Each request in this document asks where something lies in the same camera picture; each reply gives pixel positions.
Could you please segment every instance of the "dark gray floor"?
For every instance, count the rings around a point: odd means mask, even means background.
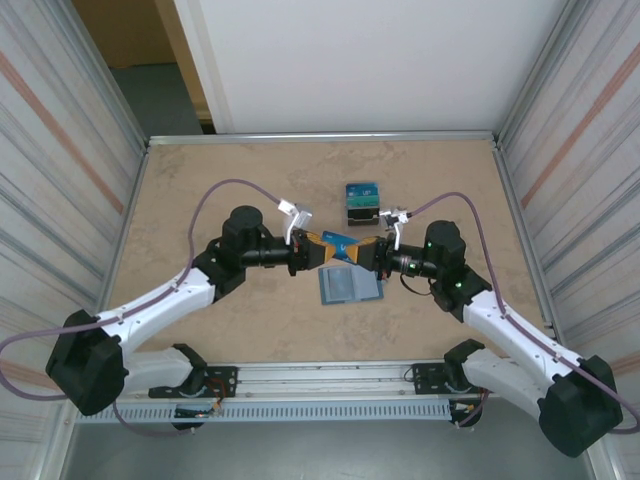
[[[145,135],[202,135],[189,92],[175,63],[112,69]]]
[[[441,421],[229,423],[149,439],[120,425],[84,425],[76,427],[62,478],[591,478],[583,459],[554,450],[515,407],[494,399],[485,413],[473,432]]]

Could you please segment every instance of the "blue card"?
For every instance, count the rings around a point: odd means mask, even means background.
[[[336,253],[333,255],[333,258],[337,258],[338,260],[342,260],[347,263],[353,263],[349,257],[347,257],[347,246],[358,243],[357,239],[325,230],[322,232],[322,241],[335,245]]]

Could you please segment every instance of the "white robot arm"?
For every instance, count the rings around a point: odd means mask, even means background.
[[[499,305],[492,286],[466,264],[466,244],[453,222],[431,223],[424,245],[417,247],[398,238],[406,212],[385,214],[395,233],[347,247],[351,260],[377,272],[378,278],[398,272],[429,279],[442,310],[483,333],[510,357],[501,359],[479,342],[463,342],[444,357],[454,391],[476,386],[495,392],[538,420],[549,441],[569,456],[579,455],[622,421],[620,404],[575,371],[579,367],[615,391],[609,365],[597,356],[583,359],[506,303]]]
[[[248,267],[286,265],[292,276],[325,263],[335,247],[303,230],[311,213],[282,201],[286,237],[274,237],[254,207],[238,207],[196,256],[191,268],[164,285],[113,310],[96,316],[80,310],[65,327],[120,318],[100,328],[61,335],[47,363],[47,374],[84,415],[111,405],[122,393],[167,386],[197,391],[206,362],[186,345],[161,352],[136,349],[185,315],[206,308],[241,285]]]
[[[188,313],[232,292],[244,282],[248,267],[287,265],[293,276],[333,256],[333,246],[302,229],[310,213],[285,201],[280,209],[287,215],[283,237],[271,235],[257,209],[238,207],[223,224],[222,236],[194,259],[186,275],[182,272],[129,304],[95,317],[84,310],[71,315],[65,326],[113,317],[122,320],[60,336],[47,364],[49,376],[84,415],[101,411],[123,392],[165,386],[197,393],[207,365],[188,346],[149,353],[135,350]],[[606,362],[598,357],[582,359],[508,305],[500,308],[491,285],[466,264],[466,244],[454,223],[432,223],[424,245],[416,247],[400,243],[406,212],[386,212],[385,219],[395,235],[347,247],[351,260],[377,272],[380,279],[392,272],[428,278],[442,310],[483,333],[510,356],[501,359],[474,341],[455,347],[444,358],[452,391],[476,386],[501,395],[536,418],[547,438],[570,456],[578,455],[621,422],[620,405],[558,358],[580,365],[615,389]],[[151,305],[140,308],[150,301]],[[125,315],[132,310],[135,313]]]

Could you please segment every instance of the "beige tabletop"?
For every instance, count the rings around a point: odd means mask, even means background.
[[[542,321],[488,142],[348,142],[155,146],[119,267],[112,305],[164,283],[187,258],[186,231],[202,194],[225,178],[257,182],[278,198],[309,205],[309,230],[344,230],[344,187],[377,181],[383,206],[411,210],[451,190],[469,195],[480,212],[506,300],[538,327]],[[210,198],[196,226],[196,251],[220,235],[231,210],[260,208],[280,235],[282,214],[241,185]],[[427,225],[455,221],[466,240],[467,262],[488,278],[478,233],[467,206],[448,199],[415,217],[403,243],[421,245]],[[345,232],[364,237],[370,231]],[[428,291],[425,280],[408,279]],[[442,312],[429,297],[404,290],[398,276],[384,299],[323,306],[318,273],[289,277],[286,268],[250,269],[247,281],[216,305],[197,311],[142,348],[187,343],[209,362],[431,359],[468,338],[487,340]]]

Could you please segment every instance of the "yellow object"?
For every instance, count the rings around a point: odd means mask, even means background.
[[[336,253],[336,246],[322,241],[322,237],[317,233],[307,232],[309,241],[324,248],[324,263],[327,263]]]
[[[378,237],[368,237],[359,241],[358,243],[354,243],[353,245],[347,245],[347,247],[345,248],[345,253],[347,254],[347,257],[349,257],[349,260],[357,264],[358,252],[360,247],[371,245],[372,243],[375,243],[376,240],[378,240]]]

